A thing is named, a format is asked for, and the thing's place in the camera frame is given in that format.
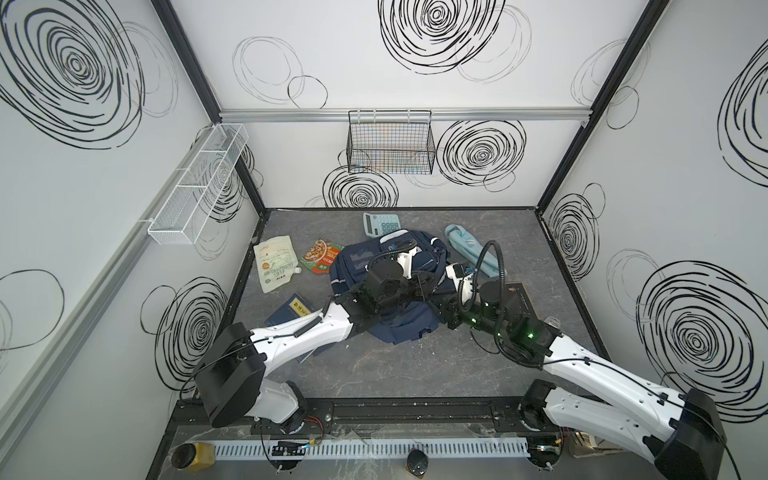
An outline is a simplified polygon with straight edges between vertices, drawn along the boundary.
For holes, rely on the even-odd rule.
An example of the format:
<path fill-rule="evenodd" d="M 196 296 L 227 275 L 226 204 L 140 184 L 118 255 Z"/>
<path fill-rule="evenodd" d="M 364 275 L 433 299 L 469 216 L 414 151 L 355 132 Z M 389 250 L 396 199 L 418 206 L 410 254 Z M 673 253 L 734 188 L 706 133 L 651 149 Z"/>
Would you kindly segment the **navy blue student backpack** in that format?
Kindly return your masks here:
<path fill-rule="evenodd" d="M 416 301 L 390 312 L 372 312 L 359 301 L 360 284 L 372 265 L 383 260 L 396 261 L 397 255 L 414 251 L 413 272 L 435 272 L 440 280 L 424 301 Z M 447 278 L 450 252 L 439 238 L 418 230 L 398 230 L 383 237 L 349 245 L 338 254 L 329 274 L 335 302 L 346 309 L 353 324 L 352 336 L 367 331 L 385 343 L 418 340 L 439 325 L 439 310 L 433 301 L 454 290 Z"/>

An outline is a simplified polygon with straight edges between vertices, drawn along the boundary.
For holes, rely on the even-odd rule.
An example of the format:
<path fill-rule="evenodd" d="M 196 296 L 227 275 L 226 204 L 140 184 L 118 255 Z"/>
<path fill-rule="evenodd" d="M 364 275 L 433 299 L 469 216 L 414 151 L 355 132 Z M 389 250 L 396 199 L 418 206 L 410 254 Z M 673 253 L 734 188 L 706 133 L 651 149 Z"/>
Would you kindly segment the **brown scroll cover book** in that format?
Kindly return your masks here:
<path fill-rule="evenodd" d="M 528 295 L 525 285 L 521 282 L 505 284 L 503 305 L 509 315 L 522 315 L 526 318 L 538 319 L 539 316 Z"/>

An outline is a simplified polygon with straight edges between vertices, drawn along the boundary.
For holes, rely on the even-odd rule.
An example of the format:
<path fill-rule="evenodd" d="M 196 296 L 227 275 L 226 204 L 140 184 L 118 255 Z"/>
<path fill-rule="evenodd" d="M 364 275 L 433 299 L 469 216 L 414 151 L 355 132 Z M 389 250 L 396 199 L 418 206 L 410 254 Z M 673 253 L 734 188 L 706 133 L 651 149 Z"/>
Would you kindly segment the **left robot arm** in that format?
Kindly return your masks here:
<path fill-rule="evenodd" d="M 361 282 L 309 315 L 256 329 L 240 322 L 229 325 L 192 374 L 209 423 L 220 428 L 244 417 L 283 425 L 302 422 L 306 409 L 298 388 L 268 376 L 299 356 L 370 330 L 384 314 L 427 301 L 444 277 L 443 267 L 406 271 L 402 258 L 381 260 L 368 267 Z"/>

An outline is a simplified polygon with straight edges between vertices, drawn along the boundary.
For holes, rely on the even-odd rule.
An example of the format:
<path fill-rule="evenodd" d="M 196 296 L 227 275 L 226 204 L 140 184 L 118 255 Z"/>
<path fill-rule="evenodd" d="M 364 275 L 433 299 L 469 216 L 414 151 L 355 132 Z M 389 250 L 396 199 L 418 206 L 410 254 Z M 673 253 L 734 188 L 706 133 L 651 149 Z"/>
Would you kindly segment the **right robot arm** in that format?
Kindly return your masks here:
<path fill-rule="evenodd" d="M 450 281 L 439 288 L 436 305 L 449 327 L 466 324 L 487 333 L 506 359 L 594 396 L 536 380 L 519 404 L 526 427 L 589 433 L 642 457 L 667 479 L 718 477 L 727 440 L 716 403 L 705 392 L 680 392 L 601 358 L 538 319 L 518 284 L 493 281 L 475 288 L 468 279 Z"/>

